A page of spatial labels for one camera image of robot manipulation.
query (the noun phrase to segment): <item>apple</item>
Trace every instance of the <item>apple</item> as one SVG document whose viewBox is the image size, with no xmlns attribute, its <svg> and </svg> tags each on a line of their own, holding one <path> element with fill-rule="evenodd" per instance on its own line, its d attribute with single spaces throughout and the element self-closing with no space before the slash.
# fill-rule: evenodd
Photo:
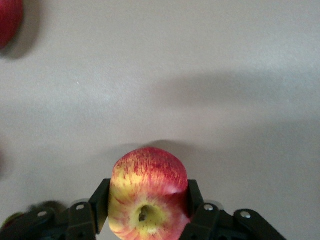
<svg viewBox="0 0 320 240">
<path fill-rule="evenodd" d="M 190 222 L 182 162 L 155 147 L 136 149 L 114 166 L 108 218 L 122 240 L 178 240 Z"/>
<path fill-rule="evenodd" d="M 16 35 L 23 15 L 23 0 L 0 0 L 0 49 Z"/>
</svg>

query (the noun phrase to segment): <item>gray surface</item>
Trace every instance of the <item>gray surface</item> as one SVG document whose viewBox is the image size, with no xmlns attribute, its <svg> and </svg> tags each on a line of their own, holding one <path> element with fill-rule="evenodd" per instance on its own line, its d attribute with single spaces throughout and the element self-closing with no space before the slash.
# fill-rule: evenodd
<svg viewBox="0 0 320 240">
<path fill-rule="evenodd" d="M 26 0 L 0 55 L 0 222 L 153 145 L 204 198 L 320 237 L 320 1 Z M 115 240 L 108 225 L 98 239 Z"/>
</svg>

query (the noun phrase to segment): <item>partial red apple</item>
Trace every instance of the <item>partial red apple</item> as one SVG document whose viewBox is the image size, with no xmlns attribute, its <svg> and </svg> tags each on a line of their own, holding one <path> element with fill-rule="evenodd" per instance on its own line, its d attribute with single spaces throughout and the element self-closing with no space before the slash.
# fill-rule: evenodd
<svg viewBox="0 0 320 240">
<path fill-rule="evenodd" d="M 23 15 L 23 0 L 0 0 L 0 49 L 16 35 Z"/>
</svg>

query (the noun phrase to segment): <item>apple stem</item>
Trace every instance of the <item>apple stem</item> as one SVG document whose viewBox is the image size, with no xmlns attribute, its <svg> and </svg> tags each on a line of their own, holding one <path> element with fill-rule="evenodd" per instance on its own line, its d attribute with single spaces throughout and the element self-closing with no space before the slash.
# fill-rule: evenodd
<svg viewBox="0 0 320 240">
<path fill-rule="evenodd" d="M 148 206 L 143 206 L 139 214 L 139 222 L 143 222 L 147 220 L 147 217 L 148 217 Z"/>
</svg>

